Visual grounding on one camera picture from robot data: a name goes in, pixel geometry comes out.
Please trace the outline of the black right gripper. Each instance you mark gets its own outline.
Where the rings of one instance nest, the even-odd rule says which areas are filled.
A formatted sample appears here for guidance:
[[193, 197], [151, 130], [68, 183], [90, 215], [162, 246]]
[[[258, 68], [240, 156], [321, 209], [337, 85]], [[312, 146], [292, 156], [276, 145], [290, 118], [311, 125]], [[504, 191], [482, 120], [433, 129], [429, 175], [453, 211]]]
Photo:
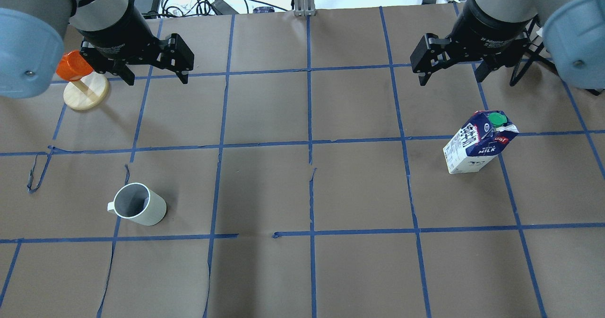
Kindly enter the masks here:
[[475, 79], [482, 83], [494, 68], [512, 68], [521, 60], [523, 45], [527, 43], [521, 33], [528, 23], [529, 19], [501, 21], [484, 12], [476, 2], [468, 1], [447, 38], [433, 33], [422, 36], [410, 56], [411, 68], [418, 75], [420, 86], [425, 86], [441, 69], [458, 62], [482, 60], [475, 69]]

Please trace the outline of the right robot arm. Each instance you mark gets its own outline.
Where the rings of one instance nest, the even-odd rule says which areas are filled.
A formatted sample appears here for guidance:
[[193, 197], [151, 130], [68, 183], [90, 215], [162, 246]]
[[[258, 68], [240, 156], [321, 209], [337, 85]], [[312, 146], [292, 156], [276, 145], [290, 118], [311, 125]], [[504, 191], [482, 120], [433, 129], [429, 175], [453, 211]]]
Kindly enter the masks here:
[[451, 33], [427, 33], [411, 54], [411, 67], [424, 86], [433, 73], [461, 62], [479, 61], [478, 82], [492, 71], [512, 68], [530, 43], [533, 19], [558, 75], [569, 85], [602, 90], [605, 0], [466, 0]]

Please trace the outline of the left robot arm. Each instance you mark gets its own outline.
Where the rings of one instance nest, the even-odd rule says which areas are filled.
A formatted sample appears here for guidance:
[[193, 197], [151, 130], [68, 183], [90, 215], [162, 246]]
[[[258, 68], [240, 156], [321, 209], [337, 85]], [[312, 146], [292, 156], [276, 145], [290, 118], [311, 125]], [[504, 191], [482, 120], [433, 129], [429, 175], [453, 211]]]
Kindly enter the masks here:
[[0, 0], [0, 94], [30, 98], [47, 90], [73, 26], [79, 54], [97, 73], [134, 84], [132, 65], [175, 73], [184, 84], [194, 53], [179, 34], [153, 35], [134, 0]]

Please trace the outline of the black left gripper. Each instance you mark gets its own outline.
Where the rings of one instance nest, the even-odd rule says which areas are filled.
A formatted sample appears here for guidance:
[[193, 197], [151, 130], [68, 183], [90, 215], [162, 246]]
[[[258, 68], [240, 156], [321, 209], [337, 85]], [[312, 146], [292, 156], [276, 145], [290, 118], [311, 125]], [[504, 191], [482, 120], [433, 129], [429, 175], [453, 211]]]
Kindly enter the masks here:
[[190, 47], [177, 33], [160, 40], [133, 7], [128, 7], [121, 19], [106, 29], [79, 32], [88, 43], [79, 53], [96, 71], [109, 71], [133, 86], [135, 74], [127, 63], [147, 64], [171, 71], [188, 84], [195, 59]]

